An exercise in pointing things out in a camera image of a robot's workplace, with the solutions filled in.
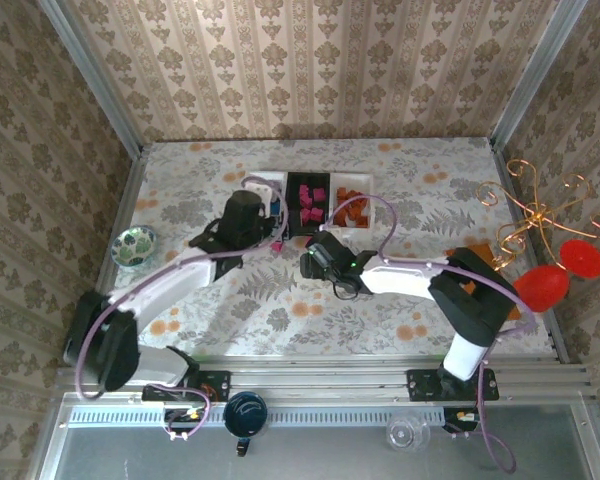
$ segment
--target table surface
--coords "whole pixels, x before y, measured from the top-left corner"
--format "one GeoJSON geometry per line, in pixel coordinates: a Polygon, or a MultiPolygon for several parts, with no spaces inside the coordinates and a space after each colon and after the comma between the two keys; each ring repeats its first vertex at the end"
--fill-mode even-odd
{"type": "MultiPolygon", "coordinates": [[[[228,141],[156,144],[148,157],[132,224],[149,225],[158,246],[146,264],[120,268],[128,285],[186,248],[220,217],[240,179],[258,170],[370,173],[375,192],[390,201],[398,229],[386,252],[435,258],[445,250],[488,242],[511,221],[505,202],[485,207],[475,197],[483,181],[499,181],[484,138],[228,141]]],[[[373,235],[353,238],[355,251],[375,249],[390,216],[376,205],[373,235]]],[[[454,331],[430,300],[397,294],[341,301],[328,283],[305,280],[299,258],[306,237],[244,258],[220,281],[194,290],[140,335],[155,347],[174,345],[195,355],[438,355],[454,331]]],[[[519,259],[509,280],[527,270],[519,259]]],[[[508,321],[505,327],[519,321],[508,321]]],[[[535,332],[505,339],[496,354],[551,355],[542,321],[535,332]]]]}

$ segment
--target damask wallpaper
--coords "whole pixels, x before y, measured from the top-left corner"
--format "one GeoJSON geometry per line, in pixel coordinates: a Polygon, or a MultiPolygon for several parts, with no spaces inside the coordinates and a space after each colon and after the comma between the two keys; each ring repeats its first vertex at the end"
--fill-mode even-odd
{"type": "MultiPolygon", "coordinates": [[[[510,156],[538,167],[539,194],[545,202],[555,205],[569,198],[559,188],[565,173],[580,173],[591,180],[594,197],[566,211],[561,220],[583,227],[591,213],[600,212],[600,0],[588,2],[508,148],[510,156]]],[[[527,198],[529,189],[523,183],[527,198]]],[[[552,235],[555,249],[568,238],[568,233],[552,235]]],[[[600,402],[600,278],[574,278],[567,300],[556,313],[570,356],[590,365],[600,402]]]]}
{"type": "Polygon", "coordinates": [[[0,0],[0,479],[24,478],[129,166],[36,2],[0,0]]]}
{"type": "Polygon", "coordinates": [[[65,0],[145,142],[488,136],[556,0],[65,0]]]}

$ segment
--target blue mug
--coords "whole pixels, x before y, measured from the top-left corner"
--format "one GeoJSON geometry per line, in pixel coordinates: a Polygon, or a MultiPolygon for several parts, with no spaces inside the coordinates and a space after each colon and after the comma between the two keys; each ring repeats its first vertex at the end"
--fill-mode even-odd
{"type": "Polygon", "coordinates": [[[267,404],[257,393],[237,393],[224,407],[222,420],[229,433],[238,437],[236,453],[239,457],[244,457],[251,437],[260,432],[267,423],[267,404]]]}

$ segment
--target small bowl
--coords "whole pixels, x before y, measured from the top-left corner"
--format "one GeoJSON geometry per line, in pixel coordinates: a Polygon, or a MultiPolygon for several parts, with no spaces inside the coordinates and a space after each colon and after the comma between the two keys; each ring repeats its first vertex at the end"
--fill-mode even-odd
{"type": "Polygon", "coordinates": [[[136,225],[118,235],[111,245],[111,258],[121,267],[142,265],[156,249],[157,237],[149,227],[136,225]]]}

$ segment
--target gold wire ornament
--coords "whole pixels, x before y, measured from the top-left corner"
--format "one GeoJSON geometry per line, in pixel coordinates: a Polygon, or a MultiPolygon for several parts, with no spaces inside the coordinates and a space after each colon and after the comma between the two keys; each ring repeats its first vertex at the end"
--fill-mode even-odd
{"type": "Polygon", "coordinates": [[[475,194],[480,203],[487,207],[493,207],[498,204],[498,197],[494,193],[493,187],[497,187],[502,193],[518,207],[522,209],[524,218],[518,222],[507,223],[502,225],[496,232],[496,239],[498,246],[504,252],[504,255],[497,256],[494,259],[495,269],[500,270],[511,262],[513,262],[518,255],[523,253],[527,247],[525,240],[525,232],[532,228],[537,228],[542,242],[546,247],[549,255],[560,268],[566,270],[556,255],[553,253],[549,241],[547,240],[546,230],[559,228],[576,235],[581,235],[587,238],[599,238],[600,239],[600,213],[592,214],[589,219],[590,223],[597,231],[597,234],[587,233],[582,230],[567,227],[556,220],[556,214],[564,211],[565,209],[576,205],[577,203],[585,201],[590,198],[593,194],[593,186],[591,182],[584,178],[582,175],[577,173],[567,173],[562,176],[562,181],[565,187],[573,188],[574,190],[584,190],[580,196],[576,196],[574,200],[563,203],[562,205],[551,208],[545,203],[540,202],[538,199],[538,172],[536,167],[531,163],[522,159],[513,159],[507,162],[507,171],[512,177],[521,177],[527,172],[533,175],[533,201],[527,204],[520,202],[517,198],[511,195],[507,190],[496,182],[483,182],[478,188],[476,188],[475,194]]]}

